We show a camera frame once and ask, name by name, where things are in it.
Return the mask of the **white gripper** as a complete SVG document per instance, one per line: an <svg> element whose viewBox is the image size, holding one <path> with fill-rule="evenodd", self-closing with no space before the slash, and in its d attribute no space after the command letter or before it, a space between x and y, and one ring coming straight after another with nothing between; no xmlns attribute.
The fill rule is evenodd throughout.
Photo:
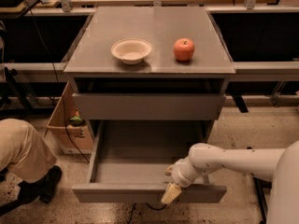
<svg viewBox="0 0 299 224"><path fill-rule="evenodd" d="M181 193L181 188L187 188L202 175L203 171L196 168L189 158L176 161L166 168L165 174L175 183L169 183L161 199L161 203L170 204Z"/></svg>

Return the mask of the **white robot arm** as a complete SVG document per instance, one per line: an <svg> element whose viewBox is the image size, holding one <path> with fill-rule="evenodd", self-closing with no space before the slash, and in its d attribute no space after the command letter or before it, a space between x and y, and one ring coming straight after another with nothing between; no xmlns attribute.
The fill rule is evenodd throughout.
<svg viewBox="0 0 299 224"><path fill-rule="evenodd" d="M166 169L171 177L162 203L170 204L183 188L222 168L272 183L266 224L299 224L299 142L286 148L223 149L198 143L188 156Z"/></svg>

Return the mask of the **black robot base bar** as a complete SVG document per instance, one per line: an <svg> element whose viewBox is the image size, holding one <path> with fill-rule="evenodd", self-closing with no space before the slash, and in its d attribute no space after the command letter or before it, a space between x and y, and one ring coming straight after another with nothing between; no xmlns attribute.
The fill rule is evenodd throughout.
<svg viewBox="0 0 299 224"><path fill-rule="evenodd" d="M265 197L265 189L270 190L272 188L272 183L268 181L264 181L260 178L257 178L256 175L252 176L253 182L254 182L254 187L256 190L256 195L258 198L258 203L260 206L260 212L262 215L262 220L260 221L259 224L266 224L267 221L267 214L268 214L268 205L267 205L267 200Z"/></svg>

